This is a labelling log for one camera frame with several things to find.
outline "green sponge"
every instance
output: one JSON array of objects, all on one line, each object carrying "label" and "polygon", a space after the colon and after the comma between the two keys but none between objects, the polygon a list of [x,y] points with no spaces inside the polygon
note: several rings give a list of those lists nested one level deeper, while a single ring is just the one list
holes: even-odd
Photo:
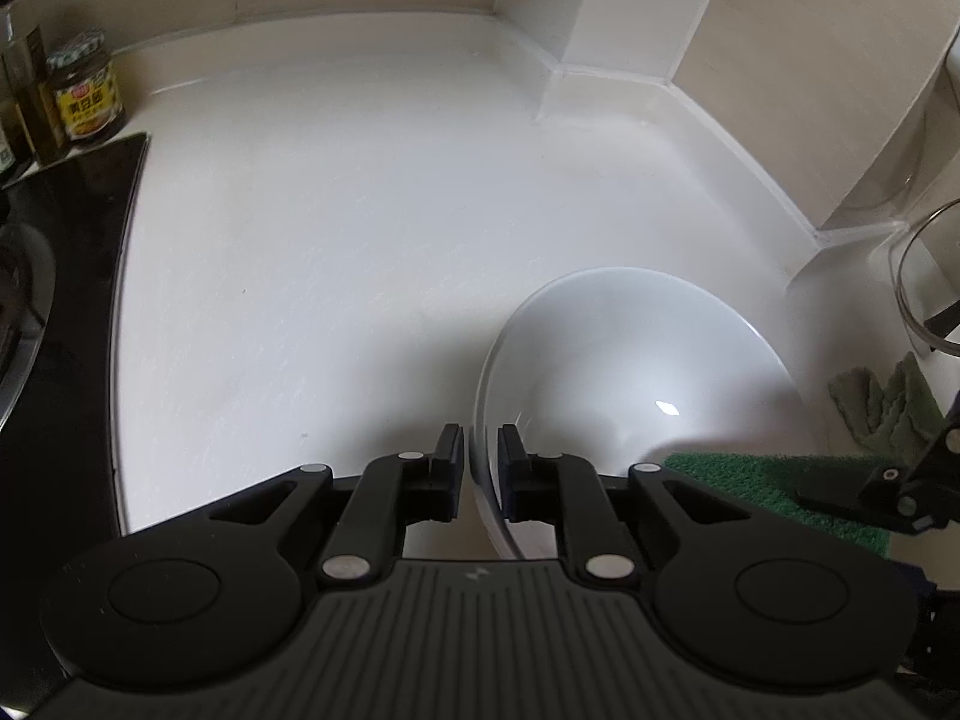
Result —
[{"label": "green sponge", "polygon": [[886,556],[890,533],[829,514],[810,512],[793,499],[803,471],[843,464],[871,469],[880,460],[871,457],[755,457],[752,455],[677,454],[664,463],[709,487],[742,498],[771,512],[803,522],[831,536],[852,541],[877,555]]}]

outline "metal rim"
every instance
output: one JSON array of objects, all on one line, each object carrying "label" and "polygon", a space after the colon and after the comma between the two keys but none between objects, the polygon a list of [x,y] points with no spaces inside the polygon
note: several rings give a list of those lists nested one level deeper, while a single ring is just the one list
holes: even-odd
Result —
[{"label": "metal rim", "polygon": [[928,329],[923,327],[923,324],[917,322],[917,319],[913,316],[913,313],[910,311],[910,305],[907,303],[906,293],[904,291],[904,263],[906,262],[906,255],[910,253],[910,248],[913,247],[920,233],[923,233],[923,230],[928,228],[930,224],[933,224],[940,215],[944,212],[947,212],[954,205],[960,203],[960,197],[950,201],[947,205],[944,205],[942,208],[938,208],[932,214],[930,214],[921,224],[916,232],[911,236],[910,242],[906,245],[904,249],[904,254],[901,255],[901,261],[899,261],[899,266],[896,268],[896,285],[894,292],[896,294],[896,307],[901,313],[901,317],[906,322],[906,325],[910,330],[916,335],[921,341],[929,344],[934,349],[938,349],[944,353],[952,355],[953,357],[960,357],[960,343],[954,343],[953,341],[947,341],[945,338],[940,338],[935,336]]}]

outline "silver screw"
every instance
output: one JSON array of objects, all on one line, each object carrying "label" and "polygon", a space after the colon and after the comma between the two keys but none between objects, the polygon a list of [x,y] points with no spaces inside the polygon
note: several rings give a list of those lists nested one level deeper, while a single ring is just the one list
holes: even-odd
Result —
[{"label": "silver screw", "polygon": [[370,564],[359,555],[337,555],[323,561],[323,573],[331,579],[361,579],[370,573]]},{"label": "silver screw", "polygon": [[896,510],[904,517],[913,517],[917,513],[917,501],[909,495],[904,495],[903,498],[896,501]]},{"label": "silver screw", "polygon": [[597,579],[623,579],[634,573],[634,562],[622,555],[594,555],[587,561],[587,571]]}]

